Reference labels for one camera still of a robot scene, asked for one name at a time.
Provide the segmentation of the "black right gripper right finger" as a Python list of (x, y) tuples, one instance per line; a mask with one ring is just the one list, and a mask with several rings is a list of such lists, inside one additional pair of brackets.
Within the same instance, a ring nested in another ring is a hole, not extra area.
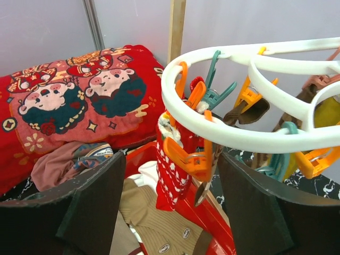
[(227, 153), (220, 181), (237, 254), (339, 254), (339, 201), (285, 185)]

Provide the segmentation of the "tan sock brown cuff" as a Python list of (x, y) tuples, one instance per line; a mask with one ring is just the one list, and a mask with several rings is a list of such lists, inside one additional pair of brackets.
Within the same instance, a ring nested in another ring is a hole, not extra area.
[(175, 211), (156, 209), (156, 198), (150, 186), (124, 180), (119, 211), (147, 254), (206, 254), (212, 235)]

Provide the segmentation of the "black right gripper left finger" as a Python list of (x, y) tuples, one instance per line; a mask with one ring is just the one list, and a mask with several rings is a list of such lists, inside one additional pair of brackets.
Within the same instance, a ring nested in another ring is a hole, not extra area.
[(23, 200), (1, 203), (1, 254), (109, 254), (125, 175), (116, 153)]

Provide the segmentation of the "white round clip hanger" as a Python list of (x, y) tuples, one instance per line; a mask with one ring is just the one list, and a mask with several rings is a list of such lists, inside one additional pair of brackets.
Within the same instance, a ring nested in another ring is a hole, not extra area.
[[(300, 61), (277, 58), (277, 54), (327, 50), (339, 47), (339, 38), (310, 39), (259, 44), (217, 46), (194, 50), (172, 60), (164, 69), (161, 79), (163, 102), (170, 114), (171, 123), (179, 122), (193, 133), (214, 143), (240, 150), (285, 154), (308, 151), (339, 145), (339, 126), (316, 128), (315, 107), (323, 100), (339, 94), (339, 83), (332, 83), (321, 89), (310, 103), (280, 90), (268, 81), (262, 70), (299, 74), (332, 75), (339, 72), (338, 61)], [(206, 115), (196, 112), (194, 103), (204, 94), (205, 85), (197, 85), (193, 97), (182, 101), (185, 81), (175, 83), (178, 74), (186, 75), (188, 68), (197, 62), (226, 58), (248, 67), (249, 83), (254, 90), (244, 85), (234, 109), (220, 121), (208, 120)], [(302, 122), (297, 134), (290, 134), (284, 128), (277, 132), (257, 132), (233, 127), (236, 120), (251, 122), (252, 111), (265, 112), (273, 104), (285, 113)]]

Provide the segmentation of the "red christmas sock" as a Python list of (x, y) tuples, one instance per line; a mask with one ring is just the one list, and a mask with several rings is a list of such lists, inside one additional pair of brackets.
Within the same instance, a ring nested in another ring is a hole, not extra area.
[(193, 177), (209, 181), (213, 144), (182, 126), (168, 111), (159, 117), (156, 132), (156, 208), (173, 211), (185, 199)]

